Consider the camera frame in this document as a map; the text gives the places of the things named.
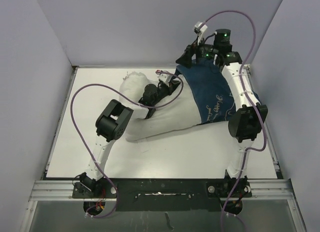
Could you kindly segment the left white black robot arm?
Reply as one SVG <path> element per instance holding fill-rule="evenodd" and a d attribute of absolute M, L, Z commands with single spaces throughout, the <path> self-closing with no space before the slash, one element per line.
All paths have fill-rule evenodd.
<path fill-rule="evenodd" d="M 172 103 L 182 93 L 184 82 L 182 79 L 164 82 L 159 80 L 158 84 L 147 84 L 138 102 L 134 102 L 125 95 L 121 97 L 131 102 L 130 106 L 125 106 L 118 100 L 112 99 L 95 122 L 96 138 L 94 150 L 91 151 L 80 130 L 76 128 L 84 146 L 90 154 L 90 162 L 85 172 L 80 174 L 80 184 L 84 186 L 84 192 L 90 197 L 97 197 L 102 194 L 103 179 L 115 187 L 115 184 L 106 176 L 104 168 L 114 143 L 122 137 L 129 122 L 134 119 L 149 119 L 159 108 L 164 105 L 158 103 L 171 95 L 178 86 L 181 86 L 178 94 L 166 105 Z"/>

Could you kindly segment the white pillow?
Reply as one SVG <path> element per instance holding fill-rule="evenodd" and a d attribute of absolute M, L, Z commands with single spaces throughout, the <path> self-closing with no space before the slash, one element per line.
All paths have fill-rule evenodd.
<path fill-rule="evenodd" d="M 157 105 L 160 106 L 171 101 L 179 91 L 182 93 L 172 103 L 156 109 L 151 118 L 131 119 L 125 129 L 126 141 L 133 142 L 201 124 L 202 119 L 192 90 L 185 77 L 183 75 L 179 75 L 179 77 L 183 81 L 183 88 L 178 86 L 170 96 L 162 99 Z M 141 72 L 131 72 L 123 78 L 119 91 L 132 101 L 137 102 L 142 97 L 145 86 L 151 83 L 157 84 L 156 81 L 149 80 Z"/>

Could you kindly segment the dark blue embroidered pillowcase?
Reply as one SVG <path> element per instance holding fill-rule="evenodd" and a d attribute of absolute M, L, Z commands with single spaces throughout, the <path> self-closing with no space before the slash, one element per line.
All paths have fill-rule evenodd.
<path fill-rule="evenodd" d="M 175 73 L 183 75 L 198 107 L 201 124 L 229 121 L 236 113 L 235 101 L 227 81 L 212 60 L 202 59 L 191 68 L 177 65 Z"/>

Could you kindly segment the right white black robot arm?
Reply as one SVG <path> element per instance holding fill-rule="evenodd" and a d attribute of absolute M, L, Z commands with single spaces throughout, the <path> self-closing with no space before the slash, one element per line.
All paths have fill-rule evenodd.
<path fill-rule="evenodd" d="M 201 29 L 196 28 L 195 33 L 195 41 L 176 60 L 175 73 L 184 78 L 200 123 L 227 122 L 237 151 L 230 158 L 226 174 L 242 179 L 253 142 L 258 134 L 265 133 L 268 108 L 252 90 L 240 54 L 233 51 L 231 31 L 213 32 L 212 44 L 207 44 Z"/>

